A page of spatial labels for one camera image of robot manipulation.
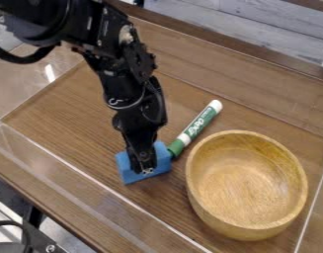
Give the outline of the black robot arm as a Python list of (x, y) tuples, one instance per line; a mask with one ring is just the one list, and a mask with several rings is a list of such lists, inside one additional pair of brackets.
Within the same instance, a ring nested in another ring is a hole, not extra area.
[(138, 174), (155, 170), (155, 142), (167, 123), (165, 98), (154, 75), (157, 56), (127, 14), (106, 0), (0, 0), (0, 23), (38, 48), (19, 56), (0, 46), (0, 59), (32, 64), (63, 44), (82, 55), (117, 112), (113, 125), (126, 141), (129, 168)]

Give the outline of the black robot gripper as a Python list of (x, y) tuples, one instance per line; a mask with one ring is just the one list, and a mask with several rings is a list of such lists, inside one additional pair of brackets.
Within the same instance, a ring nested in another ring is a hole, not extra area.
[(161, 82), (157, 78), (142, 84), (131, 78), (106, 78), (105, 101), (117, 112), (113, 124), (126, 141), (133, 170), (142, 174), (157, 168), (155, 141), (167, 123)]

